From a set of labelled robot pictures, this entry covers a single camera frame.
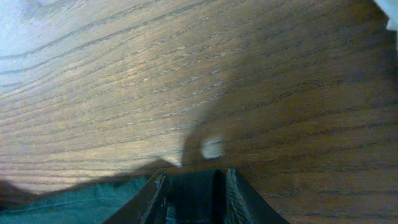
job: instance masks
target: wooden surface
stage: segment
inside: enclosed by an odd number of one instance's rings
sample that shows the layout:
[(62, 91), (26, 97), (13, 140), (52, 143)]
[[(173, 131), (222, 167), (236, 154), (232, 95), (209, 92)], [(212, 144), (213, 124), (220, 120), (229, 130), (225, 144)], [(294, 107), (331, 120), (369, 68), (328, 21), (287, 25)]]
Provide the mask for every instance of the wooden surface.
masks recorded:
[(237, 167), (292, 223), (397, 223), (386, 22), (357, 0), (27, 1), (0, 57), (0, 178)]

